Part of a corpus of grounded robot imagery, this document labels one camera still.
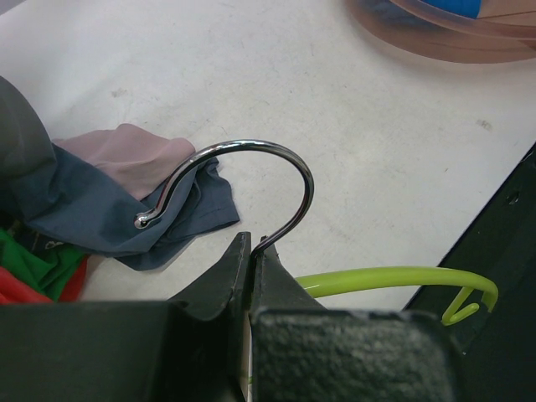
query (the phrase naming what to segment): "table surface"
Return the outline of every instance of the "table surface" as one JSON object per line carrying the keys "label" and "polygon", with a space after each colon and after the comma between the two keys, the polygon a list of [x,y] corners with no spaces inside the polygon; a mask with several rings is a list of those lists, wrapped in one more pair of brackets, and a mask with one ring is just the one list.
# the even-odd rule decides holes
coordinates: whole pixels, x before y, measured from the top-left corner
{"label": "table surface", "polygon": [[[341,1],[27,0],[0,16],[0,75],[52,138],[122,122],[198,149],[236,138],[289,147],[316,195],[277,243],[294,276],[436,265],[533,144],[536,61],[463,65],[380,43]],[[197,238],[170,266],[91,259],[86,300],[162,299],[210,267],[240,230],[254,239],[301,200],[273,156],[220,158],[242,221]],[[415,288],[324,299],[401,308]]]}

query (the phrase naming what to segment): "stain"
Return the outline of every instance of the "stain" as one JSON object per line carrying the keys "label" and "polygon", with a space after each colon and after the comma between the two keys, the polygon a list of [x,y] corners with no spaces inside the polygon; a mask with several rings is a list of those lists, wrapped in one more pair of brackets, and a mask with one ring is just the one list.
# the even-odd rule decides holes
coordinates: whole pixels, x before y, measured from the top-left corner
{"label": "stain", "polygon": [[482,127],[484,130],[486,130],[486,131],[489,131],[489,132],[492,132],[492,131],[493,131],[492,123],[490,123],[490,122],[487,121],[487,120],[479,119],[479,120],[477,120],[477,124],[478,124],[480,127]]}
{"label": "stain", "polygon": [[113,90],[111,93],[111,96],[114,98],[118,98],[120,96],[126,95],[128,93],[127,90],[124,90],[122,88],[117,88],[116,90]]}

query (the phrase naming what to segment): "hanger hook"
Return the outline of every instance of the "hanger hook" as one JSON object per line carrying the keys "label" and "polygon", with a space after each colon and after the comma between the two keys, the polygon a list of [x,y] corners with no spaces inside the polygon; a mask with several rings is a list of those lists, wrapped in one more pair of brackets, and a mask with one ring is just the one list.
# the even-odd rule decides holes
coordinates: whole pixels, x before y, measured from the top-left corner
{"label": "hanger hook", "polygon": [[220,142],[218,144],[206,147],[201,151],[194,153],[189,159],[181,163],[175,171],[169,176],[164,185],[160,197],[157,201],[157,206],[147,212],[143,212],[136,215],[134,225],[138,229],[146,228],[151,222],[158,218],[161,218],[168,209],[169,202],[175,192],[180,181],[190,172],[193,168],[200,163],[208,161],[212,157],[218,155],[224,155],[225,153],[239,152],[239,151],[257,151],[271,153],[277,155],[290,162],[303,177],[305,183],[305,192],[303,194],[303,200],[301,201],[300,208],[294,214],[294,216],[281,228],[276,230],[273,234],[265,237],[251,252],[251,256],[255,258],[260,252],[273,245],[277,240],[286,235],[303,219],[307,210],[311,206],[312,196],[314,194],[314,181],[312,179],[311,170],[306,163],[297,154],[290,149],[283,147],[282,145],[275,144],[274,142],[262,141],[262,140],[233,140],[227,142]]}

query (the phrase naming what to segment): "pink cloth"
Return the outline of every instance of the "pink cloth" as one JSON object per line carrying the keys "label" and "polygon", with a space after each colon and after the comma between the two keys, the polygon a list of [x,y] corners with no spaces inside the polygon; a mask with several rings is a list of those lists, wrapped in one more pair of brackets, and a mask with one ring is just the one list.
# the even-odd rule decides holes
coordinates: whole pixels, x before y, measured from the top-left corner
{"label": "pink cloth", "polygon": [[195,152],[184,138],[168,140],[132,124],[54,143],[107,174],[136,199],[152,193]]}

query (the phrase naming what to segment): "red cloth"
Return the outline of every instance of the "red cloth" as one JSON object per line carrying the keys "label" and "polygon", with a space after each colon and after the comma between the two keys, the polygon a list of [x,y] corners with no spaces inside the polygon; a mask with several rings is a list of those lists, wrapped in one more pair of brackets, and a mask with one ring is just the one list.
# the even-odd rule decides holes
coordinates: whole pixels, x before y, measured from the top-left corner
{"label": "red cloth", "polygon": [[82,260],[80,266],[76,269],[75,273],[70,277],[69,281],[64,287],[64,290],[59,296],[58,302],[76,302],[78,300],[78,296],[82,292],[82,287],[84,287],[88,258],[89,256],[87,255]]}
{"label": "red cloth", "polygon": [[47,296],[37,293],[0,266],[0,304],[50,302]]}

